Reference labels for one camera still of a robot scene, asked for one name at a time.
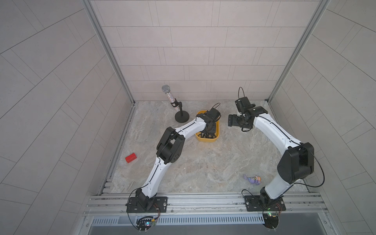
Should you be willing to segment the yellow plastic storage box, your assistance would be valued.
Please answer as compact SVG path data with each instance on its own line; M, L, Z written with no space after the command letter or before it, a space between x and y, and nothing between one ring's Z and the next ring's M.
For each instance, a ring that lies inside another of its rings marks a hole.
M214 116L215 122L210 120L209 123L206 125L205 129L202 132L197 132L195 134L196 138L201 142L206 143L213 143L219 137L219 120L221 118L221 114L215 114Z

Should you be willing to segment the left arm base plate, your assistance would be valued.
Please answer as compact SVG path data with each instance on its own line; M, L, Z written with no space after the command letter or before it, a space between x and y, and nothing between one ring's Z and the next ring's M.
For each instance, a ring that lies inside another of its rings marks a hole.
M166 212L168 197L154 197L142 201L138 197L131 197L126 204L127 213L153 213L153 212Z

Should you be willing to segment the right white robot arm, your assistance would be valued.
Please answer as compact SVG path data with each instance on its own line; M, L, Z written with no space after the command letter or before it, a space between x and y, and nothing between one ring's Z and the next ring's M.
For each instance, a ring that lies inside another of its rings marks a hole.
M240 115L229 115L228 126L240 127L243 132L253 127L259 129L282 155L277 165L278 174L260 190L259 201L263 208L276 202L294 184L298 184L299 180L314 172L313 146L290 135L263 107L252 107Z

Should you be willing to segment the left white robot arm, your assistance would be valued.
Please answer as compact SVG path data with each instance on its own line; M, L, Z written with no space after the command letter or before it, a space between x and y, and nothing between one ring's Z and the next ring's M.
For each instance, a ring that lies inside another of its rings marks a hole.
M156 160L146 182L141 188L136 189L138 203L146 210L153 207L158 187L172 163L176 162L182 154L185 140L198 132L211 131L221 114L205 112L198 114L189 123L178 127L168 127L161 137L156 152Z

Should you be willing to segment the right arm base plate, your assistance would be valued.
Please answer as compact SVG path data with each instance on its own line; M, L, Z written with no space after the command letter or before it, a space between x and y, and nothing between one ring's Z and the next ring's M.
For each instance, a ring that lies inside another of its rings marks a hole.
M246 195L244 196L246 209L248 212L282 212L286 211L286 206L282 197L277 199L260 198L259 195Z

